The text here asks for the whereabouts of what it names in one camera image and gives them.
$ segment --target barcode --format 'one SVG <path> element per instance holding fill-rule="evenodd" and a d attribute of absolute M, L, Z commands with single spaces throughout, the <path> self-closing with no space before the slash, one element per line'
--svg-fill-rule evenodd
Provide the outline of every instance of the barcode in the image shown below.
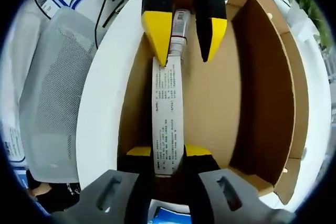
<path fill-rule="evenodd" d="M 40 7 L 42 7 L 44 3 L 47 2 L 47 0 L 36 0 L 36 1 Z"/>
<path fill-rule="evenodd" d="M 173 28 L 174 33 L 183 33 L 184 22 L 176 22 Z"/>
<path fill-rule="evenodd" d="M 9 148 L 8 146 L 8 142 L 5 142 L 5 148 L 6 148 L 6 153 L 7 153 L 7 156 L 10 156 L 11 155 L 11 149 Z"/>
<path fill-rule="evenodd" d="M 183 20 L 183 16 L 184 16 L 184 13 L 183 13 L 183 12 L 180 12 L 180 13 L 177 15 L 177 19 L 178 19 L 178 20 Z"/>

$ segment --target brown cardboard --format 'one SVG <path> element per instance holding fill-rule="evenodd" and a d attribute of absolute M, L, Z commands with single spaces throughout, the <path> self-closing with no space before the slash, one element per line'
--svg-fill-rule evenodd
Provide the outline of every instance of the brown cardboard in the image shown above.
<path fill-rule="evenodd" d="M 192 0 L 174 3 L 192 10 Z M 191 21 L 182 64 L 184 141 L 208 149 L 260 195 L 275 187 L 288 202 L 308 125 L 302 61 L 272 0 L 228 0 L 226 9 L 226 34 L 212 62 L 202 62 Z M 143 36 L 125 94 L 119 154 L 151 145 L 153 56 Z"/>

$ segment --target black cable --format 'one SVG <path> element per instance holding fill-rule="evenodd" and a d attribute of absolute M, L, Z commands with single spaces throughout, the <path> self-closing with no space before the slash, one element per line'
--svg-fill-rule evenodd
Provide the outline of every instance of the black cable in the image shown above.
<path fill-rule="evenodd" d="M 98 23 L 99 23 L 99 20 L 100 20 L 100 17 L 101 17 L 101 14 L 104 10 L 104 7 L 105 7 L 105 3 L 106 3 L 106 0 L 103 1 L 103 4 L 101 6 L 101 9 L 100 9 L 100 12 L 99 12 L 99 15 L 98 15 L 98 18 L 97 18 L 97 22 L 96 22 L 96 26 L 94 27 L 95 31 L 94 31 L 94 42 L 96 43 L 96 48 L 98 49 L 98 43 L 97 43 L 97 28 L 98 28 Z"/>
<path fill-rule="evenodd" d="M 40 11 L 44 14 L 44 16 L 46 16 L 47 18 L 51 19 L 48 14 L 42 9 L 42 7 L 38 4 L 37 0 L 34 0 L 35 4 L 37 5 L 37 7 L 40 9 Z"/>
<path fill-rule="evenodd" d="M 104 24 L 102 25 L 103 28 L 106 27 L 107 23 L 110 21 L 110 19 L 113 17 L 113 15 L 116 13 L 117 9 L 123 4 L 125 3 L 126 0 L 122 0 L 120 1 L 120 3 L 116 6 L 116 8 L 113 10 L 113 12 L 111 12 L 110 16 L 106 19 L 106 21 L 104 22 Z"/>

